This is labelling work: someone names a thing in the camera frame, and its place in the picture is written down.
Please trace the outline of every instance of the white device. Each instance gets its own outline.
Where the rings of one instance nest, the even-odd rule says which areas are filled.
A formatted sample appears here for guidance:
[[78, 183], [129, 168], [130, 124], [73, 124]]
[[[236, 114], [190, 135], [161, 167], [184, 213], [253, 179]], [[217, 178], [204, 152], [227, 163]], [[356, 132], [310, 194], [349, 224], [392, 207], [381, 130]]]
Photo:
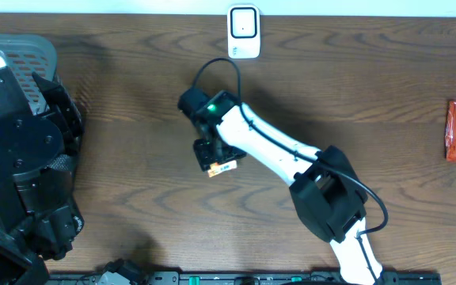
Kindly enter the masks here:
[[[296, 150], [300, 154], [317, 160], [316, 153], [319, 151], [318, 148], [307, 146], [290, 138], [281, 131], [278, 131], [258, 117], [247, 104], [242, 104], [242, 108], [249, 121], [252, 121], [254, 125], [258, 126], [263, 133], [289, 149]], [[288, 186], [295, 182], [294, 175], [296, 173], [304, 173], [312, 165], [310, 162], [288, 153], [252, 129], [242, 116], [238, 106], [232, 107], [232, 109], [222, 117], [222, 122], [217, 125], [217, 130], [219, 136], [225, 143], [251, 154], [254, 158], [279, 175]], [[356, 239], [357, 233], [365, 230], [365, 224], [365, 218], [357, 221], [346, 233], [344, 241], [338, 243], [332, 240], [330, 245], [339, 261], [340, 274], [346, 282], [372, 285], [374, 284], [374, 279], [371, 275], [371, 271], [367, 267], [363, 251]], [[367, 235], [364, 234], [361, 238], [372, 270], [374, 271], [376, 278], [379, 278], [382, 272], [382, 266], [374, 257]]]
[[260, 54], [260, 11], [254, 5], [235, 5], [228, 10], [228, 55], [252, 59]]

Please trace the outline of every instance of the orange package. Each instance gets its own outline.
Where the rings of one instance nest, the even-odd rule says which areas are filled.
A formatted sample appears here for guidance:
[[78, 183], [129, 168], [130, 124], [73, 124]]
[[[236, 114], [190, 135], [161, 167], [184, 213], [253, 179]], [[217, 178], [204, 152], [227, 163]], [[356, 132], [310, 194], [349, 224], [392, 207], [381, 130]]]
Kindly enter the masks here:
[[446, 160], [456, 162], [456, 101], [451, 101], [448, 106], [444, 142], [446, 144]]

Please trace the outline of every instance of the screw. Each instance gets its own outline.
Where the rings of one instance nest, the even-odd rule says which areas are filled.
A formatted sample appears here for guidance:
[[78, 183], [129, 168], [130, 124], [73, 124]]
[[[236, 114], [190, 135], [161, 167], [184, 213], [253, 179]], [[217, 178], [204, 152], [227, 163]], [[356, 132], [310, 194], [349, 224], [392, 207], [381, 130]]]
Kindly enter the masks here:
[[19, 168], [19, 167], [21, 167], [23, 164], [24, 164], [24, 161], [22, 161], [22, 159], [17, 159], [17, 160], [14, 162], [13, 167]]

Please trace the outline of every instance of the wood grain surface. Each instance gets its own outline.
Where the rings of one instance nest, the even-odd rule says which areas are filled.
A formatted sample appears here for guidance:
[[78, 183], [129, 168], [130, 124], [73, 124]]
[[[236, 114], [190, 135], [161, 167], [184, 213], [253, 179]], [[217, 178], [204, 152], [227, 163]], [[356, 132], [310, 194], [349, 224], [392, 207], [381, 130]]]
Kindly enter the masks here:
[[[237, 61], [262, 118], [311, 145], [338, 146], [389, 208], [371, 235], [387, 268], [456, 284], [456, 165], [444, 158], [456, 99], [456, 19], [262, 17], [260, 57]], [[215, 178], [192, 152], [178, 97], [226, 56], [226, 18], [0, 14], [0, 32], [45, 36], [89, 110], [75, 198], [86, 225], [51, 271], [119, 257], [185, 271], [337, 267], [297, 219], [287, 186], [253, 158]], [[234, 90], [223, 63], [201, 80]], [[367, 221], [382, 215], [367, 203]]]

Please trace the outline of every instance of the white wall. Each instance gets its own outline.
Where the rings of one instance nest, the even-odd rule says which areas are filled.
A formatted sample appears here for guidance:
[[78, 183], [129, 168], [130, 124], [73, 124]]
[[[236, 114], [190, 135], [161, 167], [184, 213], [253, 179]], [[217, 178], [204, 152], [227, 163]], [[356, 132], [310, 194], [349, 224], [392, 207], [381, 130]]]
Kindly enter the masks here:
[[264, 15], [456, 17], [456, 0], [0, 0], [0, 12], [225, 14], [233, 4]]

